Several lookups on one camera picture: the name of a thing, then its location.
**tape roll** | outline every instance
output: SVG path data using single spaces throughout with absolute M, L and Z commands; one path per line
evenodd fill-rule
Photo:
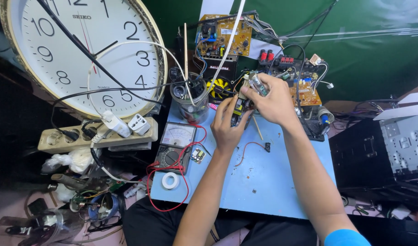
M 174 182 L 172 184 L 167 184 L 166 180 L 172 177 L 174 179 Z M 179 177 L 177 176 L 177 174 L 173 173 L 173 172 L 168 172 L 167 174 L 165 174 L 162 178 L 162 185 L 163 187 L 167 188 L 167 189 L 173 189 L 175 187 L 177 187 L 179 185 Z

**wooden stick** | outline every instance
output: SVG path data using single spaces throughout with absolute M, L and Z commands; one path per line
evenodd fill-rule
M 188 77 L 188 67 L 187 67 L 187 30 L 186 23 L 184 24 L 184 80 L 187 80 Z
M 253 118 L 254 123 L 256 124 L 257 132 L 259 132 L 259 136 L 261 136 L 261 140 L 264 140 L 264 138 L 262 137 L 262 134 L 261 134 L 261 130 L 259 130 L 259 126 L 257 125 L 257 122 L 256 122 L 256 119 L 255 119 L 254 115 L 252 115 L 251 117 Z

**white power adapter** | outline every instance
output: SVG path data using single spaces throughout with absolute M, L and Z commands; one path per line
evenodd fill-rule
M 101 120 L 110 130 L 115 131 L 121 137 L 129 137 L 131 135 L 131 129 L 127 124 L 111 111 L 107 110 L 101 114 Z
M 132 129 L 139 136 L 144 135 L 150 128 L 150 124 L 140 114 L 136 114 L 128 123 L 130 129 Z

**green wall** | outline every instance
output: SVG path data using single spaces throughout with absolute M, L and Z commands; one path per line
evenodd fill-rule
M 174 46 L 177 27 L 198 21 L 202 0 L 143 0 L 162 33 L 168 47 Z M 239 7 L 235 0 L 231 14 Z M 286 34 L 326 9 L 333 0 L 247 0 L 244 11 L 257 10 L 262 21 L 275 31 Z M 295 36 L 312 35 L 320 21 Z M 413 35 L 390 35 L 377 31 L 412 28 Z M 357 35 L 316 36 L 306 49 L 306 56 L 317 53 L 330 70 L 324 81 L 333 89 L 319 86 L 327 100 L 353 100 L 400 96 L 418 86 L 418 0 L 340 0 L 332 9 L 318 34 L 374 31 Z M 306 44 L 309 37 L 290 38 L 286 44 Z M 299 54 L 298 48 L 286 53 Z M 239 69 L 253 68 L 256 60 L 241 57 Z

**hand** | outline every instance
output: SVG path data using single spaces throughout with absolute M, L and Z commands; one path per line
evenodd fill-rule
M 241 140 L 241 136 L 245 128 L 245 123 L 252 113 L 252 110 L 245 112 L 241 122 L 239 123 L 239 126 L 231 127 L 230 121 L 232 120 L 232 114 L 234 113 L 237 100 L 238 95 L 235 95 L 233 98 L 225 99 L 218 106 L 215 118 L 210 125 L 213 137 L 216 141 L 216 148 L 221 154 L 226 154 L 229 156 L 232 155 L 234 149 L 239 143 L 239 140 Z
M 288 84 L 282 79 L 267 74 L 258 74 L 264 86 L 270 90 L 266 97 L 258 95 L 252 88 L 241 87 L 241 92 L 250 98 L 261 115 L 269 122 L 283 128 L 299 122 L 294 111 Z

